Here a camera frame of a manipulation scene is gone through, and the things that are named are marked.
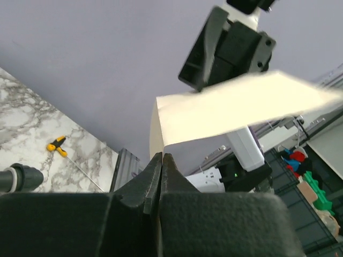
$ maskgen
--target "yellow screwdriver handle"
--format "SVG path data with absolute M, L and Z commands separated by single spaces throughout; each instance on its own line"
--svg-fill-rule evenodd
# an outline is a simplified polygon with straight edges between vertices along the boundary
M 62 157 L 68 156 L 68 153 L 65 150 L 63 150 L 61 147 L 57 147 L 56 150 L 59 152 L 59 154 L 61 154 Z
M 54 146 L 52 143 L 50 143 L 50 144 L 48 144 L 48 146 L 47 146 L 47 150 L 48 150 L 49 152 L 52 152 L 52 151 L 56 150 L 56 146 Z
M 56 138 L 56 141 L 57 142 L 60 142 L 60 141 L 62 141 L 63 140 L 63 142 L 64 142 L 64 140 L 65 140 L 65 136 L 63 135 L 63 136 L 61 136 L 61 137 L 59 137 L 59 138 Z

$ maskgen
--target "red object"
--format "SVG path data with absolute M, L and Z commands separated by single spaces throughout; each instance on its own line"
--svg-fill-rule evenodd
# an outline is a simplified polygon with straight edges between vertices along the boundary
M 300 177 L 298 173 L 293 171 L 293 167 L 291 165 L 287 165 L 286 168 L 289 169 L 297 179 Z
M 302 152 L 294 152 L 292 153 L 289 158 L 291 160 L 296 160 L 298 162 L 303 162 L 305 161 L 306 156 Z

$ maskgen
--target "screwdriver shaft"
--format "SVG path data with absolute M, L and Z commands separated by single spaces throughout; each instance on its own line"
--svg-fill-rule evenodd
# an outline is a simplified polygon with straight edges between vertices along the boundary
M 67 156 L 67 159 L 69 161 L 71 161 L 98 189 L 100 189 L 102 192 L 104 192 L 104 190 L 86 173 L 83 171 L 83 169 L 80 168 L 79 165 L 77 165 L 72 159 L 70 159 L 68 156 Z

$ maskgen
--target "green object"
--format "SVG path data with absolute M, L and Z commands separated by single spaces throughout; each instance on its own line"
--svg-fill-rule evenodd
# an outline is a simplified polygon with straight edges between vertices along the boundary
M 325 191 L 319 189 L 318 181 L 312 178 L 312 172 L 307 171 L 304 174 L 303 178 L 318 196 L 318 199 L 313 203 L 313 205 L 317 208 L 317 210 L 327 210 L 330 212 L 332 216 L 334 216 L 334 212 L 332 211 L 332 202 L 326 199 Z

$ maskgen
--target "white electrical box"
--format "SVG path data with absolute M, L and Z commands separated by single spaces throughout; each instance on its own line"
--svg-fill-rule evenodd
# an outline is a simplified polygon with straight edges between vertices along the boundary
M 187 176 L 186 179 L 202 193 L 225 192 L 224 184 L 219 181 L 221 179 L 220 171 L 215 167 Z
M 229 146 L 246 171 L 252 171 L 264 164 L 264 156 L 246 126 L 226 134 Z

